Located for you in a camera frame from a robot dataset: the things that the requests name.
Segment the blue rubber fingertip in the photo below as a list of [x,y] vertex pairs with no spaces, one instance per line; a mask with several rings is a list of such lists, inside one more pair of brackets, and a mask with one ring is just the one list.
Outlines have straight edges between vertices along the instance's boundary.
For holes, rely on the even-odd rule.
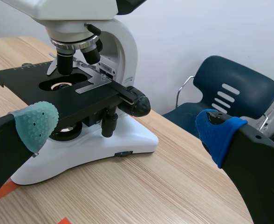
[[37,153],[43,147],[58,123],[56,107],[45,101],[10,114],[14,115],[20,139],[33,153]]
[[223,161],[229,149],[235,132],[248,123],[238,117],[232,117],[222,124],[213,125],[210,123],[207,113],[217,110],[207,109],[200,112],[196,117],[196,127],[200,140],[207,146],[213,161],[222,168]]

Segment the microscope stage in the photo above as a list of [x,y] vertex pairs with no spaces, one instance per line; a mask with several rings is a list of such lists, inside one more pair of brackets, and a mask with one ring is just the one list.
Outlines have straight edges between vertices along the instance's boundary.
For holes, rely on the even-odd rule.
[[[57,70],[47,76],[50,64],[51,62],[45,62],[1,70],[0,85],[9,88],[27,105],[39,101],[52,103],[59,112],[56,130],[71,126],[107,105],[118,105],[122,101],[119,92],[112,87],[118,85],[116,82],[79,94],[75,90],[91,85],[88,80],[92,76],[79,68],[73,68],[70,76],[60,75]],[[51,90],[57,83],[71,83],[72,86]]]

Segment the white wall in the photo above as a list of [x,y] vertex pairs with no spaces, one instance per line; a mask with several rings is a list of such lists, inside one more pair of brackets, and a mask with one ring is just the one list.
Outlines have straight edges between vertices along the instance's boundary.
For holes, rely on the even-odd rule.
[[[274,0],[148,0],[117,18],[137,42],[135,86],[161,114],[174,108],[180,85],[211,55],[274,80]],[[50,44],[41,25],[0,1],[0,37],[19,35]],[[200,100],[200,92],[191,85],[183,90],[181,103]]]

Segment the teal rubber fingertip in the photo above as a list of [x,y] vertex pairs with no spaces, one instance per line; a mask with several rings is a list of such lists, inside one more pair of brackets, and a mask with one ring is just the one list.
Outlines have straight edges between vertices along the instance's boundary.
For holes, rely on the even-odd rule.
[[14,115],[20,139],[33,153],[39,152],[58,123],[56,107],[45,101],[10,114]]

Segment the microscope base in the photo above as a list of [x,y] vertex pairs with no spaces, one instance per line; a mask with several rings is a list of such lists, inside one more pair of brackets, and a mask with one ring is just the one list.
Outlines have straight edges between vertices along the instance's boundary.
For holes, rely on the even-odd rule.
[[101,135],[101,127],[83,125],[82,133],[74,140],[59,142],[48,139],[36,157],[31,157],[11,177],[19,185],[45,181],[67,169],[99,159],[120,156],[119,153],[153,153],[158,138],[129,115],[117,120],[111,138]]

